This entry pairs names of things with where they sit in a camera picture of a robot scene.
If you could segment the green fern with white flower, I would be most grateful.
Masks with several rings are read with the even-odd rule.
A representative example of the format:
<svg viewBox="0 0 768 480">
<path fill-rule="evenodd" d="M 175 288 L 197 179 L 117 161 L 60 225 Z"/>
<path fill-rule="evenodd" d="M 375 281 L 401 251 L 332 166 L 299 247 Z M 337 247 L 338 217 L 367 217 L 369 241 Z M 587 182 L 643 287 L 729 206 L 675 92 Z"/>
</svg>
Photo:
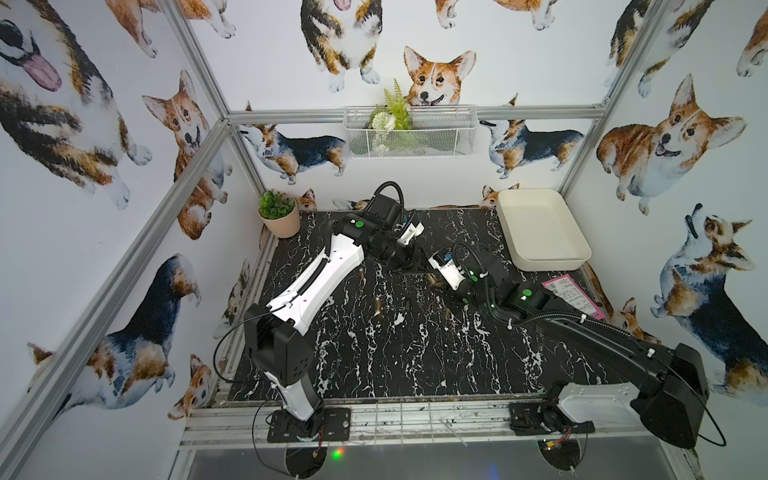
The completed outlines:
<svg viewBox="0 0 768 480">
<path fill-rule="evenodd" d="M 385 104 L 376 106 L 368 124 L 372 131 L 371 150 L 378 155 L 405 151 L 412 137 L 413 129 L 409 104 L 397 80 L 393 90 L 384 89 Z"/>
</svg>

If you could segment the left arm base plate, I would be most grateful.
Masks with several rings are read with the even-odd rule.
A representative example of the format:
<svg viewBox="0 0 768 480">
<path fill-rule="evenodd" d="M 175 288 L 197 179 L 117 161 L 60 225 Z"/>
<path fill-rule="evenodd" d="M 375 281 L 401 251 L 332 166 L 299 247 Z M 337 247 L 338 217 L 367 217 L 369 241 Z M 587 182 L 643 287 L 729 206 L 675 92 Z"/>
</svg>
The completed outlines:
<svg viewBox="0 0 768 480">
<path fill-rule="evenodd" d="M 347 441 L 350 437 L 350 408 L 321 408 L 309 420 L 295 418 L 285 410 L 269 417 L 269 443 Z"/>
</svg>

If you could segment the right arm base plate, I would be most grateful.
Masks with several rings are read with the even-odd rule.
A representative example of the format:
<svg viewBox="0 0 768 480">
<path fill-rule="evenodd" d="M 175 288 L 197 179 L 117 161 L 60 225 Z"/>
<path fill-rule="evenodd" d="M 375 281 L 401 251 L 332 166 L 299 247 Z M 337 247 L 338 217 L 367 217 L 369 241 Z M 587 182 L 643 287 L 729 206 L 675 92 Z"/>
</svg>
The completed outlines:
<svg viewBox="0 0 768 480">
<path fill-rule="evenodd" d="M 508 405 L 510 429 L 517 436 L 592 434 L 596 431 L 591 421 L 575 422 L 557 406 L 543 401 L 512 402 Z"/>
</svg>

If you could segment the potted green plant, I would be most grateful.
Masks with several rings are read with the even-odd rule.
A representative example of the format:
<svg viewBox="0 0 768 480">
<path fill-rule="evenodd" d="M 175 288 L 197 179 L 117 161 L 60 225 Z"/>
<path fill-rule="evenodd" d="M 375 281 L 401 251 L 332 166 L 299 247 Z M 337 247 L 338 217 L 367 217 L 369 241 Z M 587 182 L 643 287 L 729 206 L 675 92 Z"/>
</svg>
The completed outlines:
<svg viewBox="0 0 768 480">
<path fill-rule="evenodd" d="M 280 239 L 300 231 L 299 207 L 293 197 L 267 190 L 259 198 L 258 213 L 267 229 Z"/>
</svg>

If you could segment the pink card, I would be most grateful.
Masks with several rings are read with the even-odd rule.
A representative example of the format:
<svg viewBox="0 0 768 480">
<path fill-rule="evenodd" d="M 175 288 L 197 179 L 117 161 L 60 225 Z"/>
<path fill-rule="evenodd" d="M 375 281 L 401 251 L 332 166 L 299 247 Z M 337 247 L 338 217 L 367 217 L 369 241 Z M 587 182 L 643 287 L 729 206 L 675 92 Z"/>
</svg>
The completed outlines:
<svg viewBox="0 0 768 480">
<path fill-rule="evenodd" d="M 569 274 L 547 280 L 542 283 L 542 286 L 582 313 L 597 320 L 606 319 L 605 314 L 596 303 L 577 285 Z"/>
</svg>

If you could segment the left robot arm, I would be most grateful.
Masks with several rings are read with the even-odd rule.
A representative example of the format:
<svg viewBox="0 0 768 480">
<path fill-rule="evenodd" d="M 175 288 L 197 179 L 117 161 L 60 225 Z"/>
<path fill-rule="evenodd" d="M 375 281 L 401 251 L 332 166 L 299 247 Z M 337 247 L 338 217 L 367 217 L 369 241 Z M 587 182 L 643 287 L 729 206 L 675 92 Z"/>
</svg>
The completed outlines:
<svg viewBox="0 0 768 480">
<path fill-rule="evenodd" d="M 264 306 L 251 306 L 243 321 L 250 359 L 296 420 L 308 422 L 321 409 L 309 373 L 314 347 L 305 335 L 323 304 L 366 260 L 394 271 L 422 272 L 428 262 L 416 238 L 423 232 L 423 224 L 399 202 L 376 194 L 365 209 L 328 224 L 323 249 L 286 290 Z"/>
</svg>

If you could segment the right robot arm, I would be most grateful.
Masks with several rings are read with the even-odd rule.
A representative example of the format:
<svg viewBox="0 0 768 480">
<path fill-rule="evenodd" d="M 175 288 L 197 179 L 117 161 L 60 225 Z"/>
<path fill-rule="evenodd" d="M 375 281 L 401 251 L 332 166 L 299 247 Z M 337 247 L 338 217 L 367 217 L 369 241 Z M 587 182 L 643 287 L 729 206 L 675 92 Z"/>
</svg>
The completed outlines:
<svg viewBox="0 0 768 480">
<path fill-rule="evenodd" d="M 532 328 L 571 346 L 620 377 L 608 385 L 554 382 L 543 399 L 512 408 L 515 433 L 587 434 L 599 422 L 613 422 L 640 425 L 683 449 L 696 445 L 708 391 L 695 349 L 641 340 L 579 311 L 542 285 L 497 282 L 476 254 L 461 261 L 438 253 L 430 262 L 446 281 L 448 297 L 510 329 Z"/>
</svg>

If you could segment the cream rectangular tray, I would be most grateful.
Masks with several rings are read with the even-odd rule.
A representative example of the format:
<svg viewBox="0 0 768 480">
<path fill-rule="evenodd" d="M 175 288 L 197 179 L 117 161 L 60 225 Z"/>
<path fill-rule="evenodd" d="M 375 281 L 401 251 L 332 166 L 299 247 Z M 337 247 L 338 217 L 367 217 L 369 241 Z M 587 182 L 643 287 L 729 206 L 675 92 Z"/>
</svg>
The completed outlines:
<svg viewBox="0 0 768 480">
<path fill-rule="evenodd" d="M 555 190 L 504 190 L 496 212 L 512 262 L 522 271 L 575 271 L 592 257 L 579 225 Z"/>
</svg>

